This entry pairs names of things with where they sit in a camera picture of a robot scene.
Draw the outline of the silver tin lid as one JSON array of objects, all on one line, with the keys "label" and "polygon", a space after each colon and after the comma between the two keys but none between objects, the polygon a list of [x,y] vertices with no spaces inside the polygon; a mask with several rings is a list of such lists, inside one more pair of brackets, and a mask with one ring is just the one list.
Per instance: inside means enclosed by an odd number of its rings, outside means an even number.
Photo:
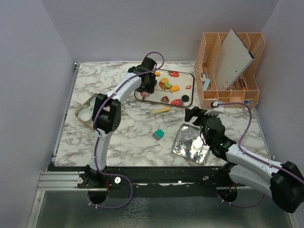
[{"label": "silver tin lid", "polygon": [[177,132],[171,152],[186,160],[204,165],[209,156],[209,146],[204,145],[199,128],[183,123]]}]

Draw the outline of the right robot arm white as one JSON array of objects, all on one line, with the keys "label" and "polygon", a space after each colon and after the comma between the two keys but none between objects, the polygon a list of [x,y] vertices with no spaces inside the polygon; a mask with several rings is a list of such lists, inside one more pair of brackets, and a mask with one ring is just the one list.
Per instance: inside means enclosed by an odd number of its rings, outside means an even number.
[{"label": "right robot arm white", "polygon": [[282,210],[294,213],[304,201],[304,177],[292,162],[276,162],[245,149],[241,142],[225,135],[219,114],[225,103],[213,102],[211,110],[194,107],[185,109],[186,122],[193,117],[193,125],[200,128],[203,142],[217,157],[226,161],[218,174],[219,182],[243,184],[271,197]]}]

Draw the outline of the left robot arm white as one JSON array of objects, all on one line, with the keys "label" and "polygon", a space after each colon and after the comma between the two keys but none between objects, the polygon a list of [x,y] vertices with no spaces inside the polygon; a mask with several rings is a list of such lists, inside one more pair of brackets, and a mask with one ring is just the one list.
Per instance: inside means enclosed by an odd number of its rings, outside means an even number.
[{"label": "left robot arm white", "polygon": [[122,103],[134,91],[153,94],[157,84],[155,75],[156,62],[145,57],[138,66],[128,69],[125,79],[107,94],[98,94],[93,110],[93,129],[95,131],[94,151],[88,166],[95,170],[90,173],[88,181],[98,188],[104,184],[105,176],[100,173],[106,167],[109,143],[114,131],[121,122]]}]

